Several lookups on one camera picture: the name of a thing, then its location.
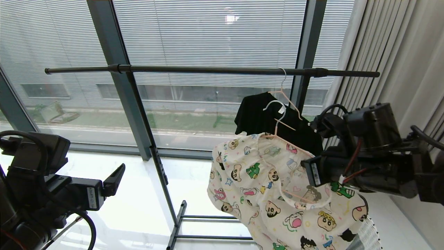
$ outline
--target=black t-shirt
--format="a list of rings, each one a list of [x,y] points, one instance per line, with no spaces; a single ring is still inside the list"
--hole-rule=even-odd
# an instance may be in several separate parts
[[[234,119],[238,126],[235,133],[240,134],[245,131],[247,135],[262,132],[274,134],[275,118],[279,119],[282,116],[282,111],[279,113],[282,105],[274,102],[270,104],[267,110],[262,110],[268,103],[274,100],[276,98],[268,92],[245,97]],[[296,110],[286,106],[286,113],[282,122],[296,131],[279,123],[277,135],[314,155],[321,154],[324,151],[321,136],[308,126],[309,121],[307,119],[303,117],[302,119],[303,121],[299,119]]]

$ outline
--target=white cartoon print shirt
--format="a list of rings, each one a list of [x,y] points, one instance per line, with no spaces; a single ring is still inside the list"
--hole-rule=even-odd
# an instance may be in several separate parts
[[[366,200],[338,183],[310,186],[300,162],[313,155],[261,135],[214,148],[214,206],[247,226],[259,249],[346,249],[367,218]]]

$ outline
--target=marble tile floor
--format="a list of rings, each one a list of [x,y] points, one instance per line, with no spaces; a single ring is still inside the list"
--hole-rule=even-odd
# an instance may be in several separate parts
[[[166,206],[153,161],[138,156],[69,152],[69,162],[58,172],[73,177],[104,180],[121,163],[127,168],[116,196],[108,198],[100,211],[89,212],[97,228],[97,250],[164,250],[168,244],[173,222]],[[11,156],[0,155],[4,170]],[[168,176],[168,189],[176,213],[186,200],[189,215],[227,214],[213,207],[207,194],[210,161],[162,159]],[[415,227],[403,215],[389,196],[366,194],[369,213],[375,222],[384,249],[431,249]],[[181,234],[250,236],[237,221],[184,221]],[[80,221],[70,228],[49,250],[86,249],[90,230]],[[179,239],[176,250],[257,250],[250,241]]]

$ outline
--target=clothes rack pole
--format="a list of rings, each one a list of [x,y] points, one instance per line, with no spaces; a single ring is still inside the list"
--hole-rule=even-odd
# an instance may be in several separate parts
[[[343,77],[379,77],[379,72],[361,72],[361,71],[342,71],[342,70],[327,70],[323,68],[316,69],[285,69],[287,75],[301,75],[307,80],[303,82],[304,88],[306,89],[309,84],[309,79],[311,77],[326,77],[326,76],[343,76]],[[220,73],[220,74],[253,74],[253,75],[283,75],[284,71],[280,68],[249,68],[249,67],[182,67],[182,66],[133,66],[133,65],[109,65],[107,67],[80,67],[80,68],[57,68],[50,69],[46,68],[45,73],[79,73],[79,72],[111,72],[111,73],[133,73],[133,72],[158,72],[158,73]],[[138,106],[142,106],[142,99],[137,90],[137,84],[134,79],[134,75],[127,74],[131,88],[133,89],[136,96],[136,103]],[[179,213],[176,215],[171,200],[170,193],[168,192],[168,179],[165,171],[163,169],[163,164],[160,159],[152,130],[148,124],[148,118],[146,113],[141,112],[140,115],[143,117],[145,128],[151,140],[150,152],[153,157],[154,165],[156,167],[157,174],[160,179],[163,194],[165,195],[168,208],[170,210],[171,216],[173,218],[174,227],[171,232],[170,240],[166,247],[166,250],[173,250],[177,239],[217,239],[217,240],[241,240],[250,241],[253,240],[251,237],[239,237],[239,236],[212,236],[212,235],[183,235],[179,234],[180,227],[184,219],[217,219],[223,222],[232,221],[236,219],[232,216],[208,216],[208,215],[187,215],[186,211],[186,200],[183,200]]]

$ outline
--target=blue star print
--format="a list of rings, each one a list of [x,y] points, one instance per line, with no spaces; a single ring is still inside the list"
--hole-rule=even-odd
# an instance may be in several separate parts
[[[228,186],[231,186],[231,184],[233,183],[233,180],[231,180],[231,178],[227,178],[225,184],[227,184]]]

